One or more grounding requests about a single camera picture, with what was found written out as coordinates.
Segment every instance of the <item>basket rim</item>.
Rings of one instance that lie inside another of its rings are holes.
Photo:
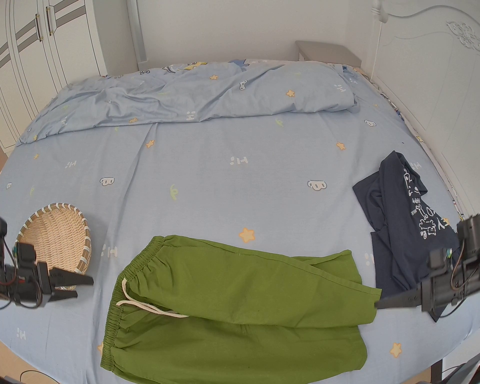
[[[84,231],[85,231],[84,249],[74,272],[81,275],[85,275],[88,269],[88,265],[90,264],[90,258],[92,256],[92,240],[90,238],[90,227],[88,226],[87,219],[83,215],[82,211],[80,211],[80,209],[78,209],[74,205],[67,204],[67,203],[52,203],[40,208],[38,211],[35,211],[22,225],[20,232],[18,232],[17,239],[15,240],[15,244],[22,241],[22,237],[24,236],[24,231],[28,229],[28,225],[30,223],[33,223],[33,221],[36,218],[40,217],[41,215],[46,214],[47,211],[51,212],[54,209],[59,209],[59,210],[69,209],[77,213],[83,224]]]

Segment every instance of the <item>green shorts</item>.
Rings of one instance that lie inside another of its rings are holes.
[[[142,384],[315,382],[363,366],[357,325],[380,293],[351,251],[287,257],[156,236],[117,279],[101,366]]]

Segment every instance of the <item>nightstand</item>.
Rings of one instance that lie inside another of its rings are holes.
[[[319,43],[316,41],[296,41],[299,48],[299,61],[323,61],[334,64],[347,64],[359,67],[361,60],[347,48],[338,44]]]

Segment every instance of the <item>headboard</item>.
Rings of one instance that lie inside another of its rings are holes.
[[[374,0],[372,13],[362,69],[431,150],[463,213],[480,212],[480,1]]]

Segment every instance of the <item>white drawstring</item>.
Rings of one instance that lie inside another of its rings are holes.
[[[178,317],[178,318],[184,318],[184,317],[189,317],[187,315],[181,315],[179,313],[176,313],[175,311],[162,311],[161,309],[157,308],[155,305],[148,304],[148,303],[142,303],[140,301],[137,301],[133,298],[131,298],[128,293],[127,293],[127,279],[123,279],[121,282],[121,287],[123,290],[123,294],[128,300],[122,300],[117,303],[118,306],[121,306],[123,304],[131,304],[134,305],[138,308],[141,308],[145,311],[149,311],[151,313],[155,313],[157,315],[165,315],[165,316],[171,316],[171,317]]]

